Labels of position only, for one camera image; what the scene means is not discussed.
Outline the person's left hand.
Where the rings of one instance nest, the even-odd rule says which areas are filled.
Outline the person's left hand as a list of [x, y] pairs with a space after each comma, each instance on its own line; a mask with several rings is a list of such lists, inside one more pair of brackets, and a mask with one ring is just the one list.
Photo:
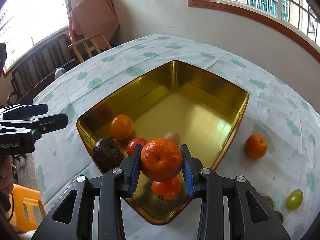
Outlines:
[[7, 156], [1, 161], [0, 189], [1, 189], [1, 192], [6, 195], [11, 194], [13, 191], [12, 165], [13, 165], [12, 156]]

